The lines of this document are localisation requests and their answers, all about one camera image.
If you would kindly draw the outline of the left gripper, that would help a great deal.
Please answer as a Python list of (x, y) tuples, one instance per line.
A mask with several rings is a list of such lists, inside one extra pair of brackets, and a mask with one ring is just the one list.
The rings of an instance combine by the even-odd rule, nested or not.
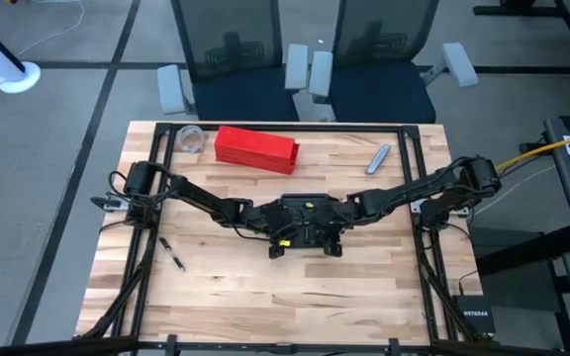
[[(284, 207), (281, 200), (275, 200), (257, 207), (252, 207), (246, 214), (246, 227), (256, 233), (272, 236), (280, 233), (294, 221), (292, 213)], [(291, 246), (290, 238), (270, 237), (268, 257), (277, 259)]]

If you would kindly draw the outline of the black desk leg frame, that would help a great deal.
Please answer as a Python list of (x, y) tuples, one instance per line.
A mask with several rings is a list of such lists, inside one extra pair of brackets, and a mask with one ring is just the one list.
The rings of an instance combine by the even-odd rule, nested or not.
[(570, 34), (570, 12), (565, 0), (551, 0), (553, 6), (535, 6), (536, 0), (499, 0), (498, 5), (474, 6), (475, 16), (534, 17), (561, 19)]

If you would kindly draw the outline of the grey utility knife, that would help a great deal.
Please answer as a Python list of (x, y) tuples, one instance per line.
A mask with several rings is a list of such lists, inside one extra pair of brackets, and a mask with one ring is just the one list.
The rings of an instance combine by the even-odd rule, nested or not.
[(374, 174), (380, 168), (385, 158), (388, 156), (390, 150), (391, 150), (390, 144), (381, 145), (378, 151), (376, 152), (375, 156), (372, 158), (371, 162), (367, 166), (365, 173), (367, 175)]

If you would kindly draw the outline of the red rectangular box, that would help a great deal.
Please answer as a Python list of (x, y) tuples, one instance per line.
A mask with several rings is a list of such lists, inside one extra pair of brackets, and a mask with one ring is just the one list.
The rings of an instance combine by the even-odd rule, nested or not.
[(291, 175), (300, 144), (288, 136), (223, 126), (214, 147), (218, 161)]

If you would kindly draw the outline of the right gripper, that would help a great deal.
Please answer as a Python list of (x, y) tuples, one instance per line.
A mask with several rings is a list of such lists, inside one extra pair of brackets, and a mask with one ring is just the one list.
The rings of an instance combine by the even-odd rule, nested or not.
[(352, 228), (356, 217), (353, 203), (320, 201), (314, 203), (314, 230), (318, 237), (327, 237), (323, 243), (324, 255), (341, 257), (340, 234)]

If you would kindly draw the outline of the white tower fan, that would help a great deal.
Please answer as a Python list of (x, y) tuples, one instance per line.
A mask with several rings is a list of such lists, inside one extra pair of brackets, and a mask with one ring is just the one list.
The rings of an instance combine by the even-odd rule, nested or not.
[(41, 79), (41, 69), (33, 62), (21, 61), (0, 42), (0, 90), (19, 94)]

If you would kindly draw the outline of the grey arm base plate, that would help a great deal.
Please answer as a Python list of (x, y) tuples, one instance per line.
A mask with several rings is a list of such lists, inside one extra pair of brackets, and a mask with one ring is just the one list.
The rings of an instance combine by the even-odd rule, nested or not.
[(122, 199), (92, 197), (90, 201), (106, 213), (124, 212), (129, 207), (129, 203)]
[[(420, 199), (410, 203), (410, 209), (412, 213), (419, 214), (421, 212), (421, 205), (425, 199)], [(459, 217), (468, 217), (470, 215), (470, 209), (468, 207), (464, 207), (459, 210), (452, 210), (449, 212), (451, 215), (456, 215)]]

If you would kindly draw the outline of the black mesh office chair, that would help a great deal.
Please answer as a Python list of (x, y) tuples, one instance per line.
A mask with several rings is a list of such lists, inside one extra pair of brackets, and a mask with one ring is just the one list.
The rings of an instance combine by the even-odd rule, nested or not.
[(278, 0), (170, 0), (193, 97), (179, 66), (156, 70), (165, 114), (200, 121), (298, 122), (294, 93), (306, 87), (308, 48), (283, 57)]
[(478, 75), (460, 43), (445, 43), (426, 72), (424, 48), (439, 0), (338, 0), (332, 49), (316, 51), (307, 91), (339, 123), (429, 125), (436, 112), (428, 86), (443, 72), (460, 88)]

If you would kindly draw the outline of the white cardboard box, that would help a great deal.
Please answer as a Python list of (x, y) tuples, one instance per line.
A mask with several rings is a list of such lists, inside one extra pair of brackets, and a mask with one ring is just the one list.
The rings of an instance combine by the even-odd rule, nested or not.
[(188, 125), (179, 130), (177, 139), (182, 152), (195, 154), (203, 151), (207, 135), (200, 127)]

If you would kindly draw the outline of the black pen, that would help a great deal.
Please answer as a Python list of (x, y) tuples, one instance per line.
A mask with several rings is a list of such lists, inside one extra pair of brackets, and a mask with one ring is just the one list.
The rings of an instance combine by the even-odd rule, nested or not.
[(172, 249), (171, 245), (169, 244), (169, 242), (167, 241), (167, 239), (164, 237), (160, 237), (158, 240), (161, 243), (161, 245), (163, 246), (164, 250), (170, 256), (170, 258), (172, 259), (174, 264), (178, 267), (178, 269), (182, 272), (185, 272), (186, 269), (185, 269), (184, 265), (182, 264), (182, 262), (180, 261), (178, 256), (173, 251), (173, 249)]

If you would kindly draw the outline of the black Netgear network switch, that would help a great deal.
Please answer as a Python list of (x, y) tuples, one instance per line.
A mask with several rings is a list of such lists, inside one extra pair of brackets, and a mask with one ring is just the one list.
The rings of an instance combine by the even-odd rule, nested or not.
[(492, 306), (483, 296), (454, 296), (461, 313), (480, 333), (496, 332)]

